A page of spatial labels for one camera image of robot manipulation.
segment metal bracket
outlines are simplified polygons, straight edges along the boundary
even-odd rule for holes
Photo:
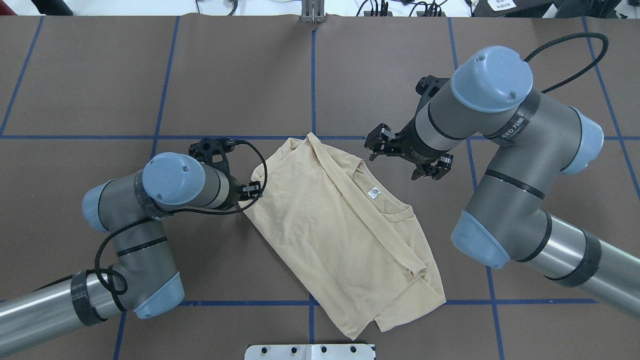
[[[375,360],[371,344],[252,345],[244,360]]]
[[[302,0],[302,22],[324,22],[324,0]]]

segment shirt tag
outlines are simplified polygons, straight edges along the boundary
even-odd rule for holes
[[[487,0],[487,3],[495,12],[501,12],[503,10],[516,7],[516,4],[513,2],[513,0]]]
[[[375,199],[375,198],[378,197],[378,195],[380,195],[380,193],[381,193],[381,191],[378,190],[378,188],[373,188],[373,189],[369,190],[368,194],[372,199]]]

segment gray robot arm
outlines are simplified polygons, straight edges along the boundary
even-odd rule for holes
[[[453,244],[487,266],[509,259],[548,279],[640,317],[640,260],[542,211],[559,174],[595,159],[603,133],[578,110],[532,88],[529,65],[505,47],[473,55],[451,79],[423,78],[414,119],[398,134],[380,124],[365,146],[416,164],[412,179],[440,179],[447,151],[474,133],[500,145],[452,233]]]
[[[118,264],[109,269],[117,273],[83,270],[0,304],[0,357],[127,310],[150,318],[180,304],[182,281],[160,220],[177,212],[227,210],[238,200],[257,200],[264,187],[258,182],[241,185],[229,174],[225,153],[237,143],[246,142],[206,138],[191,146],[191,156],[158,154],[143,170],[90,190],[83,215],[94,229],[112,233]],[[215,155],[223,160],[214,163]]]

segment light blue cap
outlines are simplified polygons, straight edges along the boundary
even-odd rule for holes
[[[604,142],[604,133],[602,128],[595,121],[584,116],[578,109],[570,106],[580,118],[580,126],[582,127],[582,136],[580,138],[580,146],[578,146],[578,152],[576,153],[573,161],[560,171],[560,174],[573,175],[580,171],[583,171],[591,160],[595,160],[602,150],[602,143]]]
[[[458,250],[486,266],[501,269],[509,262],[509,254],[498,240],[473,215],[462,211],[451,240]]]
[[[139,319],[148,319],[173,309],[182,302],[182,299],[184,299],[184,288],[178,271],[133,311]]]
[[[151,159],[142,172],[142,186],[152,199],[166,205],[182,205],[204,188],[202,165],[191,156],[163,152]]]
[[[107,233],[108,230],[104,228],[100,221],[100,214],[98,212],[100,196],[102,196],[102,191],[107,184],[112,181],[113,180],[109,180],[106,183],[89,190],[82,199],[82,215],[84,216],[84,219],[94,230],[98,230],[101,233]]]
[[[462,64],[451,78],[451,92],[466,107],[483,113],[513,109],[533,87],[529,64],[514,50],[490,46]]]

